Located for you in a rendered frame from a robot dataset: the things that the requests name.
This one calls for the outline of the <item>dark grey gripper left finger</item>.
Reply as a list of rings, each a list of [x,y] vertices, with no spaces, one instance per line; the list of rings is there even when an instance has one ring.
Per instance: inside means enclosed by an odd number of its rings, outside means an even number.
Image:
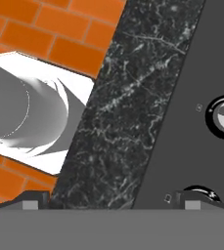
[[[46,190],[27,190],[13,200],[0,203],[0,209],[43,210],[48,208],[50,192]]]

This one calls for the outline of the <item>dark grey stove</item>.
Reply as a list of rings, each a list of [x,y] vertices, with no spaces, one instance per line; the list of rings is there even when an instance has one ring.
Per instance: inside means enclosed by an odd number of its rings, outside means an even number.
[[[167,209],[175,190],[201,185],[224,202],[224,140],[205,125],[205,111],[224,96],[224,0],[206,0],[157,136],[136,209]],[[212,113],[224,133],[224,102]]]

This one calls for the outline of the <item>white plate with grey cylinder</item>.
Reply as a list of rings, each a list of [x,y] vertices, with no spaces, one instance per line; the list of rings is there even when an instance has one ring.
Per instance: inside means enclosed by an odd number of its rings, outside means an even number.
[[[94,80],[18,51],[0,54],[0,154],[61,172]]]

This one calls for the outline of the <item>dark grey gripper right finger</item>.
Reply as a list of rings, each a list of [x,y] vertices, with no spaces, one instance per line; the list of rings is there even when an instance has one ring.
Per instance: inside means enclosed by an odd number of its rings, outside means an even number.
[[[177,191],[174,208],[180,210],[224,210],[224,203],[213,201],[197,191]]]

